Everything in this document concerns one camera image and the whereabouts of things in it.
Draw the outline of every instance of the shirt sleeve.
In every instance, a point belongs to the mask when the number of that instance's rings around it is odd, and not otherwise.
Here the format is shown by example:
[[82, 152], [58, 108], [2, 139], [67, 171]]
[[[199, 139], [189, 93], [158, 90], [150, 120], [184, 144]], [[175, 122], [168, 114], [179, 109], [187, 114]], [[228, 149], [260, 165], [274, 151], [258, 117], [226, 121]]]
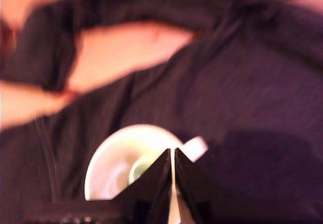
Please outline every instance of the shirt sleeve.
[[33, 12], [17, 48], [3, 65], [2, 79], [59, 91], [76, 53], [74, 36], [94, 26], [158, 20], [210, 30], [230, 0], [62, 0]]

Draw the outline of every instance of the white cup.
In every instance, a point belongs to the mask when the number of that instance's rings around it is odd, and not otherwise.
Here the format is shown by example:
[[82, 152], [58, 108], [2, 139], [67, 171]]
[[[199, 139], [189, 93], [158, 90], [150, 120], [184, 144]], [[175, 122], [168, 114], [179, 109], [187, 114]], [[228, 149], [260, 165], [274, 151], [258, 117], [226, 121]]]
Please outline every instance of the white cup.
[[207, 150], [202, 138], [193, 138], [183, 145], [171, 132], [157, 126], [133, 125], [120, 129], [104, 140], [94, 153], [85, 178], [85, 199], [113, 199], [170, 148], [173, 194], [169, 224], [180, 223], [174, 165], [177, 147], [193, 161]]

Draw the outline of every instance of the cup handle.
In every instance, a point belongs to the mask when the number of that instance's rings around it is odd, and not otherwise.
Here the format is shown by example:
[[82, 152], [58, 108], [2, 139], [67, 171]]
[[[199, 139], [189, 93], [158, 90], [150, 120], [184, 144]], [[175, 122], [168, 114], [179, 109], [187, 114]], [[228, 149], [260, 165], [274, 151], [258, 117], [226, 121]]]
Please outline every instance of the cup handle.
[[208, 150], [205, 140], [198, 136], [186, 142], [179, 149], [192, 161], [196, 162]]

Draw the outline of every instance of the skin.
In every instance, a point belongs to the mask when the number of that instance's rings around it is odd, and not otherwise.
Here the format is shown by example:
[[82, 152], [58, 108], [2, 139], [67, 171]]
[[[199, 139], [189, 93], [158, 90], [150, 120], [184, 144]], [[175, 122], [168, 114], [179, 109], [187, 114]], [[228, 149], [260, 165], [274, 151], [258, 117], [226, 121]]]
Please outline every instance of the skin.
[[[53, 1], [1, 0], [2, 17], [11, 27], [21, 28], [33, 7]], [[323, 13], [323, 0], [291, 2]], [[76, 38], [77, 57], [64, 92], [1, 82], [1, 130], [60, 111], [75, 100], [75, 92], [84, 94], [134, 70], [164, 62], [193, 36], [192, 31], [153, 22], [84, 31]]]

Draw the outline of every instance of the black t-shirt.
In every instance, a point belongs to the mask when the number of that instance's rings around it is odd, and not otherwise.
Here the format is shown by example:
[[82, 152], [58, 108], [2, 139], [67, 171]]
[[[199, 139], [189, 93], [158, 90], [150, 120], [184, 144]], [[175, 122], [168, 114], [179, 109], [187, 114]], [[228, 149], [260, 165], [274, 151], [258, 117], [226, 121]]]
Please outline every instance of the black t-shirt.
[[196, 164], [244, 203], [264, 200], [257, 213], [240, 204], [232, 216], [323, 219], [323, 17], [315, 13], [276, 0], [63, 0], [29, 17], [2, 79], [61, 90], [75, 33], [133, 20], [199, 36], [162, 65], [1, 132], [1, 223], [84, 199], [97, 147], [138, 123], [183, 142], [202, 136], [210, 149]]

